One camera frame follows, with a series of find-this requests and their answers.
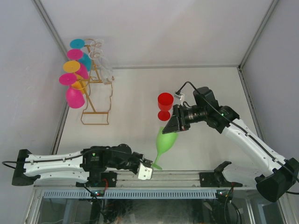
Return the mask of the green plastic wine glass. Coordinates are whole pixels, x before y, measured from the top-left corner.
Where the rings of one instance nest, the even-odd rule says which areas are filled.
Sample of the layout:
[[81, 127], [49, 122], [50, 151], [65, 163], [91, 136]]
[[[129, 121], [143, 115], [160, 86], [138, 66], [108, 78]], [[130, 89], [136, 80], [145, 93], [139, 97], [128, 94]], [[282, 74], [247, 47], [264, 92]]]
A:
[[162, 154], [169, 151], [173, 145], [175, 144], [178, 133], [163, 133], [163, 127], [160, 127], [159, 132], [156, 138], [156, 150], [157, 156], [155, 158], [154, 163], [152, 163], [152, 167], [158, 170], [162, 170], [162, 168], [158, 165], [158, 160]]

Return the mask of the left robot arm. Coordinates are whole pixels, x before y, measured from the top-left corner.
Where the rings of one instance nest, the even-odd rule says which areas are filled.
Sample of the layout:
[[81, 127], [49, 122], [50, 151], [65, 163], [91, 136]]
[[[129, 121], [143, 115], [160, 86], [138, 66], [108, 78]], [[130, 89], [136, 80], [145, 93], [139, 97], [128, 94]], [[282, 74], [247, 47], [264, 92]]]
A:
[[35, 155], [27, 149], [18, 153], [13, 186], [30, 186], [36, 181], [70, 181], [77, 187], [115, 187], [116, 170], [130, 171], [139, 180], [152, 177], [152, 161], [132, 152], [126, 144], [93, 146], [71, 154]]

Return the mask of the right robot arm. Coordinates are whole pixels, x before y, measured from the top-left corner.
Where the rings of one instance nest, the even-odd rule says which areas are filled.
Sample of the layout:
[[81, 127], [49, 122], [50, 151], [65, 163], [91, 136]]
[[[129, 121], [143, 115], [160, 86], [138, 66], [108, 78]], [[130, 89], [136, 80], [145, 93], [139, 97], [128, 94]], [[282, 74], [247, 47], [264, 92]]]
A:
[[163, 134], [189, 130], [191, 124], [204, 121], [210, 128], [223, 134], [237, 144], [253, 161], [256, 168], [234, 168], [231, 163], [215, 173], [215, 182], [226, 186], [236, 182], [256, 187], [260, 195], [270, 202], [276, 202], [298, 182], [299, 162], [287, 159], [257, 137], [244, 121], [229, 106], [220, 106], [214, 93], [208, 87], [194, 89], [196, 105], [174, 105], [172, 116]]

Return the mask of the red plastic wine glass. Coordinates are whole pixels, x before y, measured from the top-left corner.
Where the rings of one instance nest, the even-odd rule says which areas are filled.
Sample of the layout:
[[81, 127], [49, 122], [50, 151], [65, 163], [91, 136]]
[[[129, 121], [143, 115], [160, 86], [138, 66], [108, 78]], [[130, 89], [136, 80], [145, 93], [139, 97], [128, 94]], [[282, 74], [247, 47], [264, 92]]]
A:
[[158, 96], [157, 101], [160, 109], [158, 118], [161, 121], [168, 121], [171, 117], [169, 110], [172, 108], [174, 97], [170, 93], [163, 92]]

